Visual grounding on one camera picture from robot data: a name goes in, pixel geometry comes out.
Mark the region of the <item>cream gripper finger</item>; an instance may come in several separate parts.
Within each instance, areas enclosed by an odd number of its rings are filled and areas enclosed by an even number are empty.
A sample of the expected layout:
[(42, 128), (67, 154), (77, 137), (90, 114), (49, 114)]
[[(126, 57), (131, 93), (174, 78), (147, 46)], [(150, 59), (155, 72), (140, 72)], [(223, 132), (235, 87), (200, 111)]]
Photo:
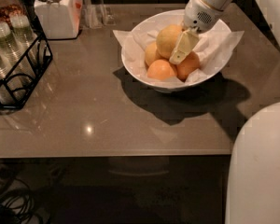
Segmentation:
[(199, 36), (195, 29), (183, 31), (176, 40), (169, 62), (176, 65), (182, 63), (192, 52), (198, 42)]

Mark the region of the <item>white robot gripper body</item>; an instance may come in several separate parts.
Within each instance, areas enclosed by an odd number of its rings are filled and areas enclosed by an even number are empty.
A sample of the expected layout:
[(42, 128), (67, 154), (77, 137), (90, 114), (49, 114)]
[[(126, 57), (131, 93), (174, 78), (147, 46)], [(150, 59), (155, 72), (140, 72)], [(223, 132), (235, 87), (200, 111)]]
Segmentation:
[(189, 0), (184, 10), (184, 27), (205, 33), (214, 27), (222, 14), (221, 10), (209, 6), (204, 0)]

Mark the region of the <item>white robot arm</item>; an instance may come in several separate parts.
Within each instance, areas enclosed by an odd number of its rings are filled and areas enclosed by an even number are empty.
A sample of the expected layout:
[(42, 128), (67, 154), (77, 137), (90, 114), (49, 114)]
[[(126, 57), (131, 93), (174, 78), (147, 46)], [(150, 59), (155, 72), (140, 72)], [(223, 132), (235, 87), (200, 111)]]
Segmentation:
[[(280, 0), (252, 0), (262, 21), (273, 29), (280, 48)], [(190, 204), (182, 208), (183, 224), (280, 224), (280, 54), (249, 47), (231, 70), (246, 81), (253, 108), (245, 115), (230, 101), (213, 103), (211, 114), (234, 139), (221, 207), (207, 195), (214, 158), (189, 158), (186, 167), (194, 185)]]

